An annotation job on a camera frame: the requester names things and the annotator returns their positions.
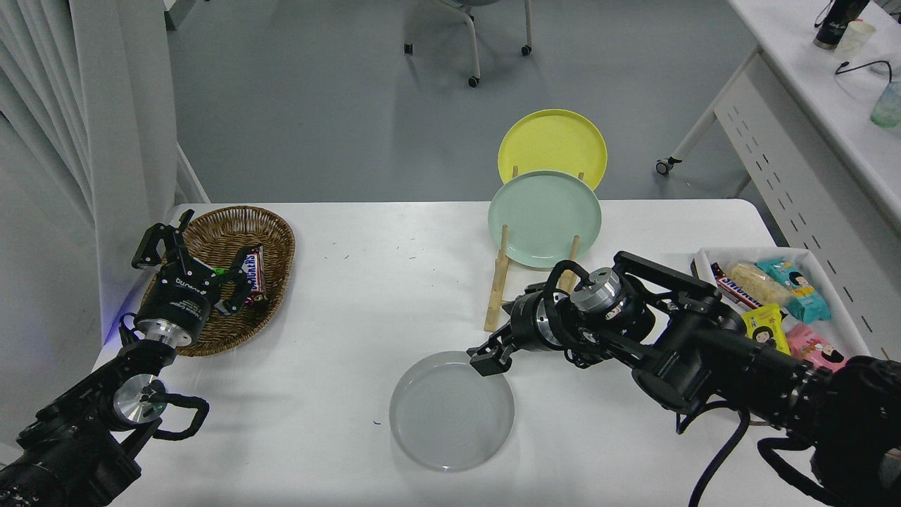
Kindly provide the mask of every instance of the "woven basket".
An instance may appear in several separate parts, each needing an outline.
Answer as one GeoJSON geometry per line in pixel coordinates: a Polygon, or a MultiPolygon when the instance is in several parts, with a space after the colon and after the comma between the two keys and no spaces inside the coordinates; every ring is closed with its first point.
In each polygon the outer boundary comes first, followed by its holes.
{"type": "MultiPolygon", "coordinates": [[[[244,307],[229,317],[219,315],[214,309],[197,343],[178,347],[179,355],[218,354],[256,335],[281,305],[294,260],[291,226],[275,213],[260,207],[224,207],[192,220],[188,225],[185,230],[187,250],[196,259],[211,266],[230,266],[239,248],[257,244],[263,245],[263,274],[268,304],[244,307]]],[[[224,298],[231,297],[231,284],[223,287],[222,295],[224,298]]]]}

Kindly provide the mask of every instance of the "snack package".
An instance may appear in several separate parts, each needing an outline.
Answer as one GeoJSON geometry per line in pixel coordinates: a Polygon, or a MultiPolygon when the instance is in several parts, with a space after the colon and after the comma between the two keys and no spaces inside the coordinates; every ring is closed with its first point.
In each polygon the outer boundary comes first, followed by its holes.
{"type": "Polygon", "coordinates": [[[739,308],[744,311],[751,311],[763,306],[750,294],[742,290],[735,281],[727,277],[718,263],[710,264],[710,270],[714,272],[716,286],[719,287],[720,292],[730,301],[737,304],[739,308]]]}
{"type": "Polygon", "coordinates": [[[753,309],[742,315],[748,328],[748,338],[762,344],[776,347],[783,354],[790,355],[788,341],[782,332],[782,314],[779,305],[771,304],[753,309]]]}
{"type": "MultiPolygon", "coordinates": [[[[266,278],[263,275],[263,245],[254,247],[246,257],[242,269],[247,273],[247,281],[250,282],[250,295],[244,304],[253,306],[268,301],[266,295],[266,278]]],[[[228,268],[213,268],[216,275],[228,272],[228,268]]]]}
{"type": "Polygon", "coordinates": [[[726,270],[726,275],[742,290],[764,305],[776,303],[780,307],[785,307],[792,300],[791,292],[788,289],[753,263],[732,263],[726,270]]]}
{"type": "Polygon", "coordinates": [[[822,366],[837,372],[848,362],[835,347],[804,324],[798,324],[788,331],[786,339],[792,356],[810,361],[814,366],[822,366]]]}
{"type": "Polygon", "coordinates": [[[786,309],[801,322],[810,324],[818,318],[829,320],[833,317],[826,300],[793,263],[782,259],[769,259],[757,263],[757,267],[791,292],[794,298],[786,305],[786,309]]]}

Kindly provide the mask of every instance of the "mint green plate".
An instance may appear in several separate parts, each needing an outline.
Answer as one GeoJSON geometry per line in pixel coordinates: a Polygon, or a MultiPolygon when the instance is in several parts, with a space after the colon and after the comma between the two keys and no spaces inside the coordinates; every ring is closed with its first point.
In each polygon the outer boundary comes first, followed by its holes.
{"type": "Polygon", "coordinates": [[[508,181],[488,208],[488,230],[500,248],[507,224],[507,256],[533,268],[551,268],[569,258],[573,236],[576,256],[601,230],[601,205],[588,185],[560,171],[531,171],[508,181]]]}

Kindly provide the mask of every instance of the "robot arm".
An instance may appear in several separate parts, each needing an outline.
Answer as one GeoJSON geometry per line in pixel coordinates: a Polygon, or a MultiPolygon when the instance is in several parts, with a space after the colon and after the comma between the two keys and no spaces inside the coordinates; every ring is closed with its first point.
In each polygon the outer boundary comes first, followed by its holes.
{"type": "Polygon", "coordinates": [[[505,309],[510,321],[467,351],[482,375],[508,371],[519,349],[562,351],[579,368],[616,359],[652,399],[686,417],[681,429],[711,408],[713,395],[725,399],[715,403],[786,429],[786,438],[763,439],[760,453],[784,480],[820,502],[901,504],[893,457],[901,446],[899,363],[859,356],[835,374],[814,368],[744,337],[741,319],[715,287],[627,252],[614,257],[613,268],[591,273],[561,261],[547,282],[530,286],[505,309]],[[580,278],[569,295],[555,289],[566,270],[580,278]],[[653,293],[642,280],[667,291],[653,293]],[[651,308],[669,323],[645,344],[654,326],[651,308]],[[810,447],[819,484],[776,453],[810,447]]]}
{"type": "Polygon", "coordinates": [[[134,328],[123,318],[119,354],[41,409],[19,434],[22,457],[0,470],[0,507],[107,505],[141,476],[134,458],[151,438],[181,440],[200,429],[209,404],[166,392],[159,372],[175,360],[176,346],[196,342],[211,308],[226,315],[238,311],[250,283],[241,270],[246,249],[218,276],[191,257],[182,234],[193,213],[182,215],[178,227],[156,224],[147,230],[132,267],[160,265],[160,241],[167,261],[132,315],[134,328]],[[224,300],[226,282],[234,283],[234,292],[224,300]],[[159,429],[168,405],[196,411],[187,429],[159,429]],[[112,431],[131,434],[120,443],[112,431]]]}

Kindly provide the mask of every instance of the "candy bar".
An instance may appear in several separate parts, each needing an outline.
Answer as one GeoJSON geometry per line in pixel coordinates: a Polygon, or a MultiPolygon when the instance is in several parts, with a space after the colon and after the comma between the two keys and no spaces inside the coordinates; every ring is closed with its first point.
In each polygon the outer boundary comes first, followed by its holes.
{"type": "Polygon", "coordinates": [[[710,264],[710,269],[714,272],[716,285],[720,288],[720,292],[742,310],[750,311],[763,306],[750,294],[742,290],[737,283],[727,277],[718,263],[710,264]]]}
{"type": "Polygon", "coordinates": [[[266,278],[263,274],[263,245],[255,247],[244,257],[242,269],[247,273],[250,282],[250,296],[247,297],[247,305],[259,304],[267,301],[266,278]]]}

